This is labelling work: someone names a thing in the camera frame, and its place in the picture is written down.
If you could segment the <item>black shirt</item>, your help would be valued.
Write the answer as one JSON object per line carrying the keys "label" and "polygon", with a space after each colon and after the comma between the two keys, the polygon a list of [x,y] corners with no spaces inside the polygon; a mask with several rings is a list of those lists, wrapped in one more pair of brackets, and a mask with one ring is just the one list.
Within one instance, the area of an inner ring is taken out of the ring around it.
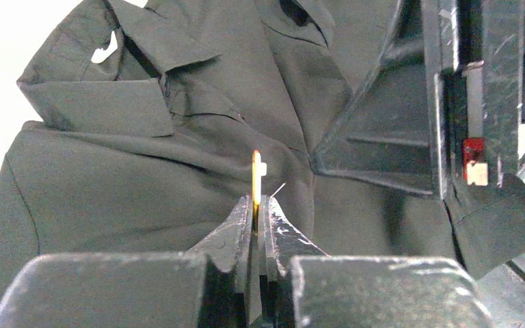
{"label": "black shirt", "polygon": [[266,193],[334,255],[525,252],[525,184],[418,199],[311,167],[378,54],[391,1],[82,1],[18,79],[41,117],[0,173],[0,300],[43,254],[184,251],[269,165]]}

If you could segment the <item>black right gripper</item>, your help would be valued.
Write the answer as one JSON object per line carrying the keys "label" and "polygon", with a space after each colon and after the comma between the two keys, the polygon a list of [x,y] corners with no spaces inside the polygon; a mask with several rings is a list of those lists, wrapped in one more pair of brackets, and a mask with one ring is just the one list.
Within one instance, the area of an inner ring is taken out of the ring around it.
{"label": "black right gripper", "polygon": [[525,1],[398,1],[316,173],[424,197],[525,182]]}

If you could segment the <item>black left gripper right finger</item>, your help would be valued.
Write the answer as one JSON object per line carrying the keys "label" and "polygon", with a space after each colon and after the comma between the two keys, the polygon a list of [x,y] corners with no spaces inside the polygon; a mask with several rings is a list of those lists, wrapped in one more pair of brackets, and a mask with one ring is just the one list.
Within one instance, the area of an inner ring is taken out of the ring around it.
{"label": "black left gripper right finger", "polygon": [[272,327],[491,327],[475,281],[442,257],[330,256],[260,201],[260,298]]}

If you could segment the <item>round white brooch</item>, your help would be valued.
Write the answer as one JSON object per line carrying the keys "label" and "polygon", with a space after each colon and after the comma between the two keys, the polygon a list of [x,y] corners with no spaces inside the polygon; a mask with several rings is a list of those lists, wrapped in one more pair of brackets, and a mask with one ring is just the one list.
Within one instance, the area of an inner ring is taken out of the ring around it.
{"label": "round white brooch", "polygon": [[267,175],[267,164],[262,162],[259,150],[252,153],[252,232],[264,236],[264,223],[261,219],[262,177]]}

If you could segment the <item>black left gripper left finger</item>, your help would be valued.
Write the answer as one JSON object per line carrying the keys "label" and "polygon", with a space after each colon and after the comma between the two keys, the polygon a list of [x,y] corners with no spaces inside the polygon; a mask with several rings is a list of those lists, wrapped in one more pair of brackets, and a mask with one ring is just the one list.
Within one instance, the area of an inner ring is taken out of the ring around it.
{"label": "black left gripper left finger", "polygon": [[252,201],[187,251],[47,254],[0,302],[0,327],[246,327]]}

